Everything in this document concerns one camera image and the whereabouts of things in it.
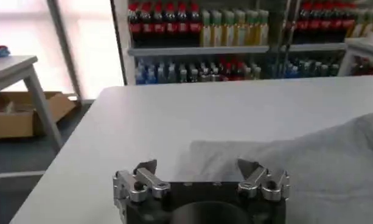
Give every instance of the gray towel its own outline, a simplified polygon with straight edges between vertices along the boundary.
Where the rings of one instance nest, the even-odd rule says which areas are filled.
[[[373,223],[373,114],[293,140],[195,141],[174,179],[240,181],[237,158],[288,171],[289,224]]]

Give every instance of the cardboard box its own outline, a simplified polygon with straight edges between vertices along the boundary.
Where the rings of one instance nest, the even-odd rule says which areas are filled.
[[[61,92],[45,92],[49,109],[58,122],[75,103]],[[28,92],[0,92],[0,138],[43,135],[43,126]]]

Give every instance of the white shelf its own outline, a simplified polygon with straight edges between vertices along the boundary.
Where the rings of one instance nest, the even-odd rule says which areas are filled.
[[[305,52],[305,51],[339,51],[345,50],[345,43],[319,43],[319,44],[292,44],[290,52]]]
[[[255,54],[265,53],[268,50],[269,46],[129,48],[128,54],[134,57],[205,54]]]

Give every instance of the floor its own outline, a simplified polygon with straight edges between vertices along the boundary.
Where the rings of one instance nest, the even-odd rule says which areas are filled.
[[[58,122],[64,141],[70,137],[91,104],[71,111]],[[0,140],[0,173],[46,170],[55,155],[47,137]],[[40,177],[0,179],[0,224],[9,223]]]

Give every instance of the table leg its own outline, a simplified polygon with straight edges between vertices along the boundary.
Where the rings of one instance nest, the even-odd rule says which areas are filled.
[[[58,127],[52,118],[51,112],[49,111],[46,97],[33,66],[31,67],[31,75],[25,78],[24,82],[29,92],[31,92],[33,104],[39,114],[40,121],[46,134],[51,138],[55,154],[57,154],[63,145],[62,138]]]

